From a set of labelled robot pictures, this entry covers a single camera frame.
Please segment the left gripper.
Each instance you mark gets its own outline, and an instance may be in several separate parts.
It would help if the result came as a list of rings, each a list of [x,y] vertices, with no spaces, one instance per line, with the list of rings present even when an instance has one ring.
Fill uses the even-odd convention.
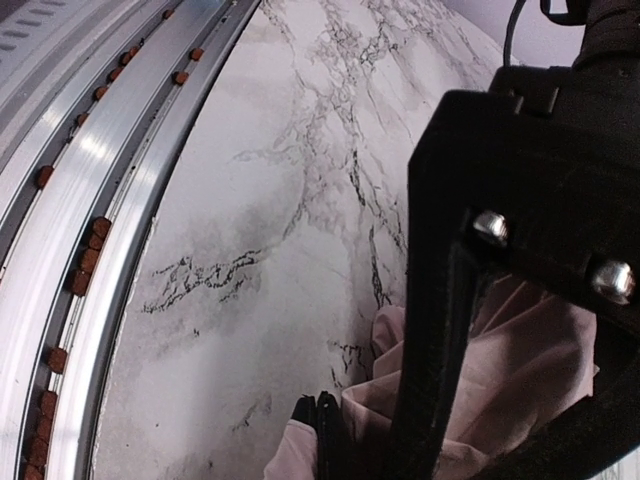
[[[392,479],[433,475],[489,264],[639,316],[639,5],[580,1],[564,20],[585,25],[571,67],[502,67],[485,93],[447,92],[409,160]]]

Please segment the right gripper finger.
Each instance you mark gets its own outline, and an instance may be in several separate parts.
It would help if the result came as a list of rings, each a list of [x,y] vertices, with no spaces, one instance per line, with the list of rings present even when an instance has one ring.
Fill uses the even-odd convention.
[[[336,398],[326,391],[318,398],[303,395],[297,400],[291,419],[316,434],[315,478],[349,479],[350,438]]]

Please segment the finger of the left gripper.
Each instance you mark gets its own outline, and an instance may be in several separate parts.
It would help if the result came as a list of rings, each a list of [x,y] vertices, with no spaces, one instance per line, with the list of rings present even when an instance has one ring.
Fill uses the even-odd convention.
[[[583,398],[476,479],[587,479],[639,446],[639,321],[610,319],[634,351],[619,376]],[[461,366],[468,319],[434,321],[434,455],[441,452]]]

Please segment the pink and black umbrella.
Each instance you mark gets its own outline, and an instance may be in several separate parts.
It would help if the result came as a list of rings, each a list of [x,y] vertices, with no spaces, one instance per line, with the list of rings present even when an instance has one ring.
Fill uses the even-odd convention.
[[[373,479],[389,450],[404,353],[405,311],[389,305],[373,321],[373,375],[334,396],[350,438],[350,478]],[[597,367],[592,312],[515,276],[497,280],[470,333],[439,479],[468,479],[580,399]],[[316,434],[290,420],[267,479],[316,479]]]

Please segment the front aluminium rail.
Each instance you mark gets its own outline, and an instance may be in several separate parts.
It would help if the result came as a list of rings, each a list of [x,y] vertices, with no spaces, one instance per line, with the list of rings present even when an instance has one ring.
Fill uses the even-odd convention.
[[[1,177],[1,475],[85,479],[157,205],[253,1],[128,2]]]

